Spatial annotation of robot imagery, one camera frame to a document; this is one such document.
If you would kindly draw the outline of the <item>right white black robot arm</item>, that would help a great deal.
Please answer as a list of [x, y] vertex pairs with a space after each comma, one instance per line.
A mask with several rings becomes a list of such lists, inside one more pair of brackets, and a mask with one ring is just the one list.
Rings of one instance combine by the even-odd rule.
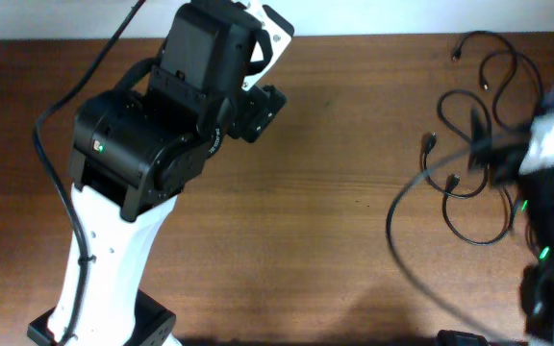
[[469, 166], [486, 170], [490, 185], [514, 185], [521, 197], [537, 257], [520, 287], [525, 330], [533, 340], [554, 345], [554, 110], [508, 140], [491, 138], [474, 111], [470, 143]]

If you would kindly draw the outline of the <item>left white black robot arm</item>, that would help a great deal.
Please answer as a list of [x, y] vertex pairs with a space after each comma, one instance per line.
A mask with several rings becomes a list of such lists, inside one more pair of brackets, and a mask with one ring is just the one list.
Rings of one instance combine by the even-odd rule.
[[159, 51], [76, 112], [65, 187], [37, 154], [72, 226], [57, 305], [38, 345], [172, 345], [175, 314], [144, 293], [156, 235], [225, 137], [256, 141], [286, 104], [263, 75], [294, 27], [258, 1], [190, 1]]

